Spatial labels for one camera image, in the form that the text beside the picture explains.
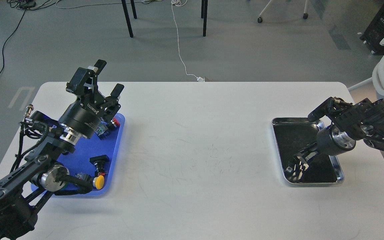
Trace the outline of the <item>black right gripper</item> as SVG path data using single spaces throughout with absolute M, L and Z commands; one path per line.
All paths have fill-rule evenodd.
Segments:
M 320 130 L 316 135 L 315 142 L 308 144 L 288 161 L 287 167 L 292 167 L 294 171 L 291 174 L 285 172 L 285 177 L 290 182 L 299 182 L 302 180 L 309 164 L 319 154 L 337 156 L 353 150 L 355 146 L 356 140 L 340 129 Z

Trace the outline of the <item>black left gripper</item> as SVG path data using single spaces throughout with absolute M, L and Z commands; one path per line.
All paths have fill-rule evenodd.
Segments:
M 74 94 L 77 99 L 69 105 L 58 123 L 87 139 L 92 137 L 101 121 L 110 122 L 121 108 L 119 96 L 124 89 L 122 84 L 116 84 L 110 96 L 100 106 L 97 105 L 96 100 L 104 98 L 98 90 L 97 79 L 106 64 L 105 60 L 97 60 L 94 66 L 79 67 L 66 84 L 66 91 Z

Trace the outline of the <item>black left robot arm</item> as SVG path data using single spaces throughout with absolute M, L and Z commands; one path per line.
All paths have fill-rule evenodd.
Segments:
M 34 230 L 38 213 L 53 196 L 87 194 L 104 186 L 105 160 L 91 159 L 95 175 L 69 174 L 58 162 L 60 155 L 73 153 L 81 138 L 90 139 L 104 122 L 110 129 L 119 126 L 115 114 L 124 85 L 116 84 L 108 97 L 98 90 L 98 76 L 106 66 L 98 60 L 93 66 L 78 68 L 66 85 L 76 96 L 58 119 L 26 108 L 20 124 L 19 149 L 10 173 L 0 179 L 0 239 L 15 240 Z

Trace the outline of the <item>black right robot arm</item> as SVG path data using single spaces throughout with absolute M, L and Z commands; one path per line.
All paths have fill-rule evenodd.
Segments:
M 316 134 L 316 140 L 292 155 L 284 172 L 288 179 L 310 170 L 321 154 L 337 156 L 351 151 L 358 140 L 384 151 L 384 100 L 364 99 L 357 104 L 329 97 L 308 115 L 309 121 L 327 116 L 331 124 Z

